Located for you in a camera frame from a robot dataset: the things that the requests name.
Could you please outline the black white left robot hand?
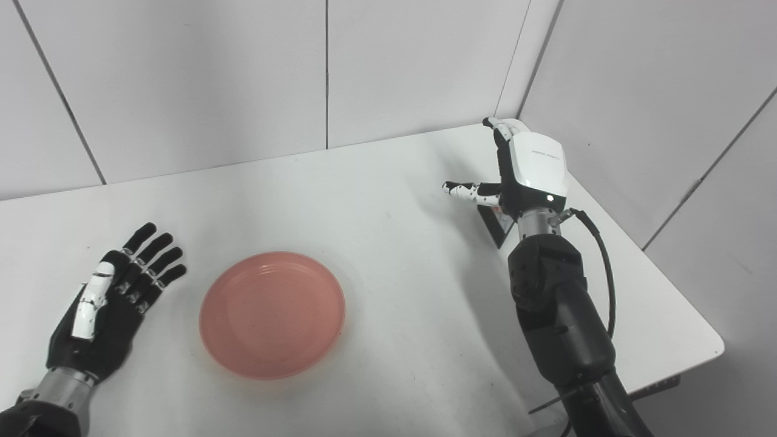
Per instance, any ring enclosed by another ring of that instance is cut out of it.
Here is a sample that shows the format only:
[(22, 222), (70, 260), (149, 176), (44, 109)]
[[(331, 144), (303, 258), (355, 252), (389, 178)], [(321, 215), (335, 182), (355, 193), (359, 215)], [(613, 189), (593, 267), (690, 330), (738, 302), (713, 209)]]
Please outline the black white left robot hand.
[(114, 375), (164, 290), (185, 276), (183, 251), (156, 224), (139, 227), (103, 255), (51, 334), (46, 368), (74, 370), (97, 382)]

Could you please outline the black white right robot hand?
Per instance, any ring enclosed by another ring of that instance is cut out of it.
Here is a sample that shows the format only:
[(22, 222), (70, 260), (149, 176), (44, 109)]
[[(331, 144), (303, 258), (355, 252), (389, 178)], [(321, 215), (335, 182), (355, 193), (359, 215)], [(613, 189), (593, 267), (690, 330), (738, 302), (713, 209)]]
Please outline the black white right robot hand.
[(564, 211), (571, 182), (560, 142), (496, 117), (486, 117), (482, 123), (493, 132), (500, 181), (447, 181), (442, 185), (444, 193), (497, 208), (513, 220), (535, 209)]

